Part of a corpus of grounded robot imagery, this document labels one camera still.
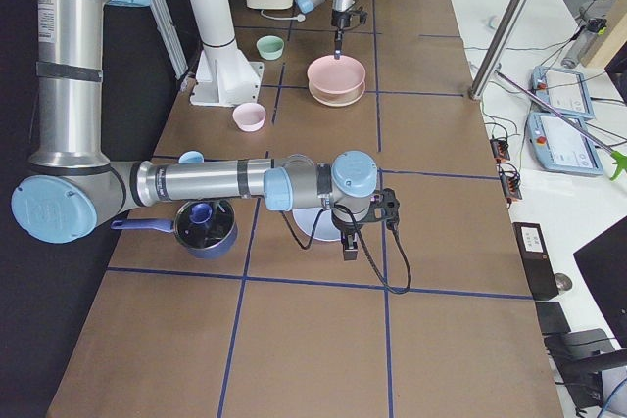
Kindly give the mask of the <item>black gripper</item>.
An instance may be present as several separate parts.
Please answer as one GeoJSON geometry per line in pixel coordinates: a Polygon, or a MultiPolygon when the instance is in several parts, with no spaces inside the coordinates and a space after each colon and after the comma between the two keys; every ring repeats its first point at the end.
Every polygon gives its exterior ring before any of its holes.
{"type": "Polygon", "coordinates": [[[358,26],[364,25],[367,20],[367,12],[363,7],[356,9],[349,9],[343,12],[333,10],[331,16],[331,25],[336,28],[334,35],[334,57],[340,58],[342,55],[343,45],[343,31],[349,31],[351,27],[351,20],[353,17],[359,19],[358,26]]]}
{"type": "Polygon", "coordinates": [[[393,234],[399,230],[400,202],[391,188],[375,190],[369,197],[343,197],[331,209],[333,225],[340,231],[343,259],[354,261],[359,247],[358,230],[370,223],[384,222],[393,234]]]}

